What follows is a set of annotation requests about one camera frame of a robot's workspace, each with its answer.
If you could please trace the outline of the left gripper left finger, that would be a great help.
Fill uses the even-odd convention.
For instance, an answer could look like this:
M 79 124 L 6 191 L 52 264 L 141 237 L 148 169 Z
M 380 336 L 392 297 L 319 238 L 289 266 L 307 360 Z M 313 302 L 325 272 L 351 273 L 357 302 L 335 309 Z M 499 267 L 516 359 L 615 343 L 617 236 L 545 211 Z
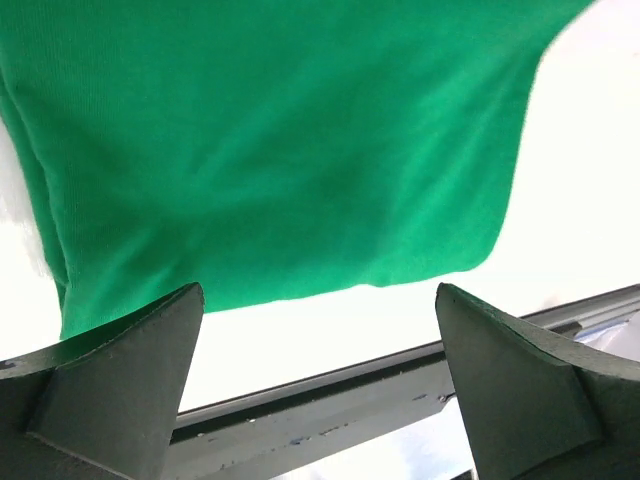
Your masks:
M 160 478 L 203 308 L 188 284 L 2 361 L 2 479 Z

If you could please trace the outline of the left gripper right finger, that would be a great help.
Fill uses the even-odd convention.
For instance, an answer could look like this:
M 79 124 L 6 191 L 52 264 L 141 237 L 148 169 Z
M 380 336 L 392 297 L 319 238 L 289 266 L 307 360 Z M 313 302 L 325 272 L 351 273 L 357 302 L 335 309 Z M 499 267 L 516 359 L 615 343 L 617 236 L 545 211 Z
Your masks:
M 482 479 L 636 479 L 639 364 L 441 284 L 437 320 Z

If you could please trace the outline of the green polo shirt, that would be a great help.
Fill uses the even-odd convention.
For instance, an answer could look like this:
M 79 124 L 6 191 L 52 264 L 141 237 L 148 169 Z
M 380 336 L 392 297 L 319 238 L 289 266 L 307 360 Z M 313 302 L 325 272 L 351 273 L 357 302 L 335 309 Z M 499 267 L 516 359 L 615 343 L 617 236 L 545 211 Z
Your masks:
M 70 338 L 468 271 L 583 1 L 5 1 L 1 117 Z

